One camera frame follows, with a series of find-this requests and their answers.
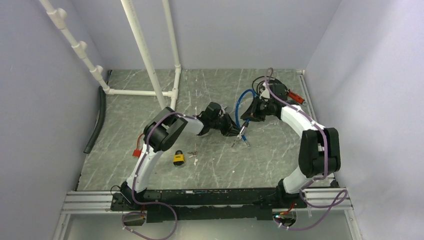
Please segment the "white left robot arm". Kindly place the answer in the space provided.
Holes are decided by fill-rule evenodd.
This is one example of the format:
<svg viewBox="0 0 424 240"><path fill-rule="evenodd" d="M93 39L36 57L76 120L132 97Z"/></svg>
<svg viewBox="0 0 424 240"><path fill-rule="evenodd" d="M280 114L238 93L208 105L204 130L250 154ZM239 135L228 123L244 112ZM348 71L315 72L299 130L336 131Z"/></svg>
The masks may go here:
<svg viewBox="0 0 424 240"><path fill-rule="evenodd" d="M131 210L137 210L143 205L144 192L155 165L182 133L203 136L210 130L218 130L225 137L235 137L241 128L216 102L210 102L198 115L186 115L165 107L144 128L141 155L130 176L120 187L124 204Z"/></svg>

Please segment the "keys of yellow padlock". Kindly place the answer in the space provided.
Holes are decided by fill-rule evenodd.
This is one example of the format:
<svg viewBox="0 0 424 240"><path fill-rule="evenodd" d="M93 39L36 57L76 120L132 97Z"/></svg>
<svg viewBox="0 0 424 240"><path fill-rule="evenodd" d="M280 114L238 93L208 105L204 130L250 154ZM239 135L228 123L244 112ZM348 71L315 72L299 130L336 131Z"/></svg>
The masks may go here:
<svg viewBox="0 0 424 240"><path fill-rule="evenodd" d="M198 155L198 151L196 151L196 150L190 151L190 152L187 152L187 154L188 154L189 158L194 158Z"/></svg>

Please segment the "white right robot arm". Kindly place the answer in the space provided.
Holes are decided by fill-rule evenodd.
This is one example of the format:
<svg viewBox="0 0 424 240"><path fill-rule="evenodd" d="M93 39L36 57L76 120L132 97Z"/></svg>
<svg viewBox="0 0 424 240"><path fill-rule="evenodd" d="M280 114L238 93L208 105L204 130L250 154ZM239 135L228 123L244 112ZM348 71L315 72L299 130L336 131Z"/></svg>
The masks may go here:
<svg viewBox="0 0 424 240"><path fill-rule="evenodd" d="M235 115L244 121L244 129L250 122L263 122L267 116L274 116L300 137L298 166L280 181L282 190L275 194L276 203L287 208L306 185L340 170L339 133L314 121L302 110L305 100L277 80L263 81L253 93L248 109L242 115Z"/></svg>

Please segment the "yellow padlock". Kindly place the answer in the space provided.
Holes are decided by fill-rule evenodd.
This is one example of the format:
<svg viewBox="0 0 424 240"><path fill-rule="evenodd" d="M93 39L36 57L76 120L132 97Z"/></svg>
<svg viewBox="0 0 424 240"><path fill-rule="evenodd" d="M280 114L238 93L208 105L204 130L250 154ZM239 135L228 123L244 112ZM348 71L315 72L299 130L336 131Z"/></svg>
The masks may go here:
<svg viewBox="0 0 424 240"><path fill-rule="evenodd" d="M173 165L174 166L181 166L185 163L185 156L184 153L181 150L177 150L173 157Z"/></svg>

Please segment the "red cable padlock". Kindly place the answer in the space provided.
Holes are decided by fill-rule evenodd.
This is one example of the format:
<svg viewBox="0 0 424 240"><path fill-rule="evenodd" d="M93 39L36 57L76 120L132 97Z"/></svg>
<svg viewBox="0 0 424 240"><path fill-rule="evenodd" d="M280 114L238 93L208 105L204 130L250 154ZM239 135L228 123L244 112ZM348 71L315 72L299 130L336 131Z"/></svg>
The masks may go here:
<svg viewBox="0 0 424 240"><path fill-rule="evenodd" d="M135 146L135 149L132 153L132 156L134 158L139 158L142 154L143 144L141 143L141 140L142 140L143 136L144 136L144 134L141 133L137 138L136 146Z"/></svg>

